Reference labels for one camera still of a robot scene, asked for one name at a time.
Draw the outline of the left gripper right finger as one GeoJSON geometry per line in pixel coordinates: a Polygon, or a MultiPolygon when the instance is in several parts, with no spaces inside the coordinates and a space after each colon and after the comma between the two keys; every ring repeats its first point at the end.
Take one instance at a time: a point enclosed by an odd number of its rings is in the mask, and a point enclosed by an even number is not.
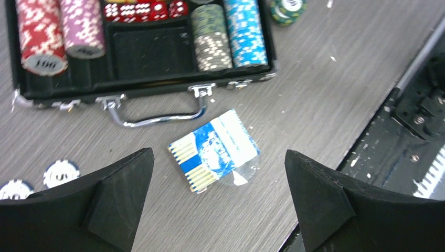
{"type": "Polygon", "coordinates": [[[444,251],[444,202],[385,190],[287,150],[306,251],[444,251]]]}

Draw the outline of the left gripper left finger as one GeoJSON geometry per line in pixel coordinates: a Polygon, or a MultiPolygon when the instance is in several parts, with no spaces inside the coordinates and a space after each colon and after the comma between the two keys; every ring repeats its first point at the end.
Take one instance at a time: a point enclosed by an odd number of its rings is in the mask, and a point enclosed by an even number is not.
{"type": "Polygon", "coordinates": [[[1,251],[131,251],[154,154],[140,149],[68,183],[1,201],[1,251]]]}

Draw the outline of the blue playing card deck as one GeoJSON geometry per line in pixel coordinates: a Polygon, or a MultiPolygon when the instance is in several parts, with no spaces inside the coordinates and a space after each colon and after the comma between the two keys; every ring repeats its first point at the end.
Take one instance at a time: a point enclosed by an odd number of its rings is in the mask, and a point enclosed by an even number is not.
{"type": "Polygon", "coordinates": [[[235,109],[174,141],[168,150],[196,194],[218,181],[245,185],[260,166],[260,150],[235,109]]]}

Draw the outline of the black poker chip case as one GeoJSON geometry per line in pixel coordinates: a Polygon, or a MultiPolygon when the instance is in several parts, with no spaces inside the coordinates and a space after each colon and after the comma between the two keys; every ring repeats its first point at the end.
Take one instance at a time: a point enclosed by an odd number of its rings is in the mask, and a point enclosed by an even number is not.
{"type": "MultiPolygon", "coordinates": [[[[268,64],[233,67],[220,71],[200,71],[195,55],[191,13],[199,6],[223,1],[185,1],[188,14],[163,20],[124,23],[109,22],[104,17],[107,3],[136,4],[154,1],[99,1],[105,54],[95,59],[73,58],[66,53],[68,67],[54,76],[40,76],[24,69],[18,33],[16,1],[3,1],[9,40],[10,64],[14,88],[13,104],[33,109],[70,110],[79,105],[99,103],[113,120],[128,128],[138,128],[166,121],[191,120],[206,111],[206,99],[218,87],[242,88],[268,81],[276,75],[277,57],[265,1],[257,1],[268,64]],[[197,100],[194,112],[156,115],[129,120],[119,114],[121,102],[128,98],[191,92],[197,100]]],[[[164,2],[168,7],[172,1],[164,2]]]]}

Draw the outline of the purple poker chip stack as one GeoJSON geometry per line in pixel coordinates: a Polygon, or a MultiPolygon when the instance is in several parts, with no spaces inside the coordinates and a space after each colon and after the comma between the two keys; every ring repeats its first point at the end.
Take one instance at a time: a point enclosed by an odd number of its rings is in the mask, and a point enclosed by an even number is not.
{"type": "Polygon", "coordinates": [[[61,0],[61,22],[66,53],[79,59],[105,54],[101,4],[96,0],[61,0]]]}

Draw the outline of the red die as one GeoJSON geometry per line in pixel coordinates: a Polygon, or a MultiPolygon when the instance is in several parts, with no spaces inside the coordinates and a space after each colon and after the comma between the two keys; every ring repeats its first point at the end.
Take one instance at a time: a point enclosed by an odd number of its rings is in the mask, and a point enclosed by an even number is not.
{"type": "Polygon", "coordinates": [[[168,7],[164,2],[154,1],[150,13],[150,20],[163,20],[169,17],[168,7]]]}
{"type": "Polygon", "coordinates": [[[188,14],[188,5],[183,0],[174,0],[169,4],[169,17],[176,18],[188,14]]]}
{"type": "Polygon", "coordinates": [[[134,10],[138,22],[147,22],[151,13],[151,3],[136,3],[134,10]]]}
{"type": "Polygon", "coordinates": [[[122,4],[118,7],[120,22],[132,23],[136,20],[134,4],[122,4]]]}
{"type": "Polygon", "coordinates": [[[117,22],[120,19],[120,5],[116,3],[107,3],[104,6],[104,17],[109,22],[117,22]]]}

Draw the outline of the blue white chip lower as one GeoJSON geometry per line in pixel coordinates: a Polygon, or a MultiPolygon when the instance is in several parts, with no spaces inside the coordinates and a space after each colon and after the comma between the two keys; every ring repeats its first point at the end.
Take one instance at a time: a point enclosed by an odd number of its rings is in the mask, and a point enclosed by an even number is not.
{"type": "Polygon", "coordinates": [[[25,180],[13,179],[1,186],[1,200],[23,200],[34,193],[34,187],[25,180]]]}

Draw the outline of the red poker chip stack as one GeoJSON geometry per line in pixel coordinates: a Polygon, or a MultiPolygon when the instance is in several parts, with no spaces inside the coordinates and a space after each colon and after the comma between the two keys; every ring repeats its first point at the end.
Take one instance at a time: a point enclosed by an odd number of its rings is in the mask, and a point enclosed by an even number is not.
{"type": "Polygon", "coordinates": [[[54,76],[68,67],[58,1],[16,1],[21,63],[40,76],[54,76]]]}

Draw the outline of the grey camo chip stack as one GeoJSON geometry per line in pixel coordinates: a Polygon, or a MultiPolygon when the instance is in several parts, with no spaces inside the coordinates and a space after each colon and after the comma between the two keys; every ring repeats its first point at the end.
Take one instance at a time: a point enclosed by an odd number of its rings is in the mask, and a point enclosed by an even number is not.
{"type": "Polygon", "coordinates": [[[225,14],[222,6],[206,4],[191,13],[195,55],[200,71],[233,67],[225,14]]]}

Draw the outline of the light blue chip stack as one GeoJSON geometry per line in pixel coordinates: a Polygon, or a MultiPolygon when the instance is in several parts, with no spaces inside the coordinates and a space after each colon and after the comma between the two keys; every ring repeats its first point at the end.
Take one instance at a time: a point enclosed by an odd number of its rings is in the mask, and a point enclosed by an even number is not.
{"type": "Polygon", "coordinates": [[[235,67],[268,64],[258,2],[255,0],[223,1],[227,30],[235,67]]]}

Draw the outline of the dark green chip pile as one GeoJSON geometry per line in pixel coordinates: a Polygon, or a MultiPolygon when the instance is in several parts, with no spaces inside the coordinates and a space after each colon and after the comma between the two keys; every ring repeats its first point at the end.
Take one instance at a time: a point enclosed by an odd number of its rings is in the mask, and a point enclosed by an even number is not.
{"type": "Polygon", "coordinates": [[[294,24],[306,8],[306,0],[275,0],[269,5],[272,19],[280,26],[294,24]]]}

